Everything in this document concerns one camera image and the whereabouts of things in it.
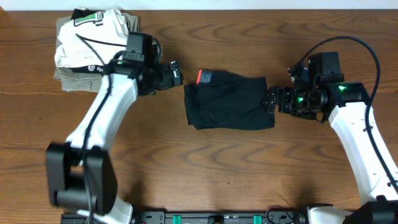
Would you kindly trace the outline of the black leggings with red waistband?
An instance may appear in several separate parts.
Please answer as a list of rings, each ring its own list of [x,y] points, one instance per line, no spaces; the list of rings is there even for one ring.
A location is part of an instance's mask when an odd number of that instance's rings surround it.
[[[184,86],[188,124],[197,130],[273,128],[275,117],[264,106],[267,91],[266,77],[200,70],[196,83]]]

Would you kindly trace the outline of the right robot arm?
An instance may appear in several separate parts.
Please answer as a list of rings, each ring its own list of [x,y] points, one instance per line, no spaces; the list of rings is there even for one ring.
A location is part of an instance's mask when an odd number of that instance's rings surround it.
[[[309,205],[297,223],[397,223],[397,166],[378,130],[362,83],[326,83],[302,89],[273,86],[265,107],[297,118],[328,121],[354,172],[361,206],[351,212]]]

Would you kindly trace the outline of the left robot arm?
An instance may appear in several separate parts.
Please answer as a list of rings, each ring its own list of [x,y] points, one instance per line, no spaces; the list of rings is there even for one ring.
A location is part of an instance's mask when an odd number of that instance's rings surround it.
[[[136,63],[112,59],[101,88],[65,143],[45,153],[52,205],[67,209],[61,223],[134,223],[134,207],[118,196],[109,152],[119,126],[138,96],[183,83],[178,62]]]

